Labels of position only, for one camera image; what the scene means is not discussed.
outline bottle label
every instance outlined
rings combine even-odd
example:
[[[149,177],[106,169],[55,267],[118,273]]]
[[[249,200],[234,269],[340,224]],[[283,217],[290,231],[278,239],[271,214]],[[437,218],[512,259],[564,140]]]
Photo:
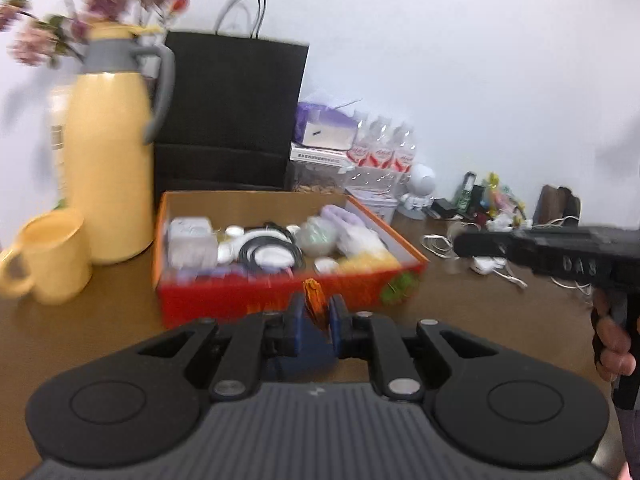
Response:
[[[358,166],[362,166],[365,163],[368,153],[369,149],[366,146],[354,145],[347,152],[347,157],[349,158],[349,160],[355,162]]]
[[[413,153],[395,152],[391,162],[391,169],[400,173],[407,173],[414,163],[414,158],[415,154]]]
[[[393,154],[394,152],[389,148],[376,148],[371,153],[369,153],[367,166],[384,170],[385,168],[389,167],[391,156]]]

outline human hand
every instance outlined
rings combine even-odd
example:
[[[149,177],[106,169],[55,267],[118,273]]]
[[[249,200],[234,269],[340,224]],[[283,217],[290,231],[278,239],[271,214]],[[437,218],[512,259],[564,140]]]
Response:
[[[636,369],[636,359],[629,353],[629,334],[611,319],[609,311],[606,294],[602,290],[596,290],[591,315],[591,322],[596,331],[593,337],[596,370],[605,381],[612,382],[618,375],[631,375]]]

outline wooden table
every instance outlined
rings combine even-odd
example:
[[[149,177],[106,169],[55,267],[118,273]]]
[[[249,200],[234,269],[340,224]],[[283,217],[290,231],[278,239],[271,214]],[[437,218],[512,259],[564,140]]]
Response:
[[[397,214],[393,226],[418,248],[421,235],[443,231],[439,222]],[[96,267],[86,290],[63,306],[41,306],[31,298],[0,302],[0,479],[17,480],[39,462],[24,425],[24,407],[43,381],[163,330],[150,268],[150,251],[123,264]],[[589,306],[548,279],[516,272],[529,284],[526,291],[468,269],[449,274],[445,262],[433,257],[418,294],[387,314],[406,324],[424,317],[442,320],[573,371],[607,392],[593,367]],[[366,380],[366,364],[340,362],[329,378]],[[615,416],[594,461],[612,474],[623,463]]]

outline orange box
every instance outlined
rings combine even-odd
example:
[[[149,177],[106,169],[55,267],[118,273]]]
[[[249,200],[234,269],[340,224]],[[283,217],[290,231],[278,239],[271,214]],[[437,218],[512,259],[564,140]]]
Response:
[[[293,276],[271,274],[247,280],[238,276],[182,283],[168,267],[165,238],[171,220],[178,216],[204,216],[214,229],[228,225],[259,226],[302,224],[322,206],[335,204],[355,213],[378,233],[401,269],[363,274],[316,274],[309,270]],[[162,196],[156,224],[153,282],[158,292],[162,320],[167,328],[199,317],[239,319],[252,312],[285,310],[292,293],[303,290],[313,278],[326,297],[341,294],[351,310],[376,310],[404,303],[415,291],[427,258],[356,199],[342,194],[288,193],[280,191],[177,191]]]

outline gray ribbed surface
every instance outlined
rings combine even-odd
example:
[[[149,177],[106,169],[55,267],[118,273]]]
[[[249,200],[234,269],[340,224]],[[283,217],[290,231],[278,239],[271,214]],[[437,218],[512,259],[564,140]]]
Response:
[[[417,406],[379,398],[370,384],[268,383],[248,400],[214,406],[167,455],[86,471],[45,462],[29,480],[590,480],[588,464],[512,472],[463,456]]]

